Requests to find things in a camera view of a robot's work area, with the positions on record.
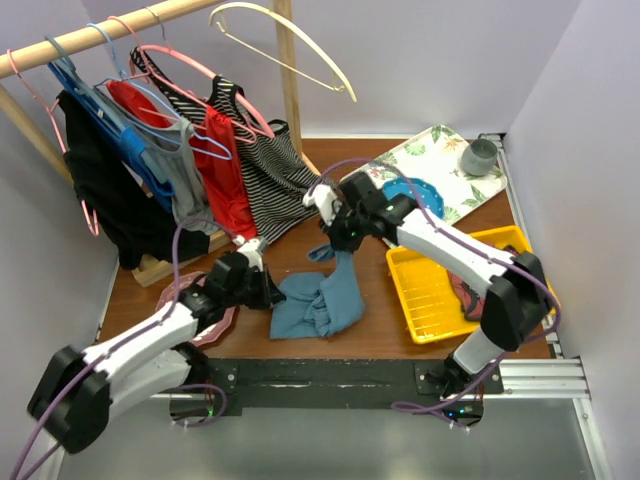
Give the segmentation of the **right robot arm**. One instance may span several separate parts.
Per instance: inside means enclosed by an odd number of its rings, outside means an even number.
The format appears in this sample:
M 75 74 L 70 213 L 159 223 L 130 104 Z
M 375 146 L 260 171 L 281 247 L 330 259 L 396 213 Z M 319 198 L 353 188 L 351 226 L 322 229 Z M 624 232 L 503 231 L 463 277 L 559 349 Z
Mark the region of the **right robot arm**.
M 303 203 L 317 208 L 334 249 L 354 252 L 367 236 L 390 241 L 440 265 L 483 299 L 478 328 L 431 377 L 443 398 L 473 390 L 549 313 L 560 311 L 534 254 L 512 255 L 472 238 L 429 212 L 416 191 L 387 198 L 357 171 L 336 188 L 314 185 Z

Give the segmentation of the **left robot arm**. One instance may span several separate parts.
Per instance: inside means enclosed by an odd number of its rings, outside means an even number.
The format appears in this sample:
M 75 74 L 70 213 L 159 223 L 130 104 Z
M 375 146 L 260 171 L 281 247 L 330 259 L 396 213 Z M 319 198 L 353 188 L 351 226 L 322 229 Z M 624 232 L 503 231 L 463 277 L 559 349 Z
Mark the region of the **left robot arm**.
M 270 310 L 284 300 L 258 257 L 227 252 L 177 299 L 111 340 L 50 359 L 27 407 L 68 453 L 85 450 L 109 421 L 163 390 L 200 390 L 206 359 L 192 344 L 232 307 Z

